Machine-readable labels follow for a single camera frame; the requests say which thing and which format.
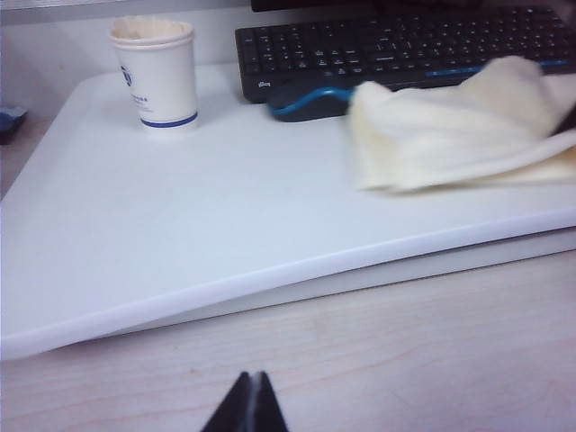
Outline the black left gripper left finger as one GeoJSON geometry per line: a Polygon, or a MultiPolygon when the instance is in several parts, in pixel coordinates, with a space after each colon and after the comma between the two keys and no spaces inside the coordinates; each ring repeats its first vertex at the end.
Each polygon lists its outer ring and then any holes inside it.
{"type": "Polygon", "coordinates": [[[202,431],[242,431],[250,393],[250,375],[242,372],[202,431]]]}

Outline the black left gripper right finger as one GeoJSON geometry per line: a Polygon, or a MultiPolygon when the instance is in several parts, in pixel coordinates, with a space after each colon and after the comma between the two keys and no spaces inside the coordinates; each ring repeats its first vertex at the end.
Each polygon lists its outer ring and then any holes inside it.
{"type": "Polygon", "coordinates": [[[256,405],[254,408],[254,430],[257,432],[287,432],[284,415],[275,396],[274,387],[266,372],[257,378],[256,405]]]}

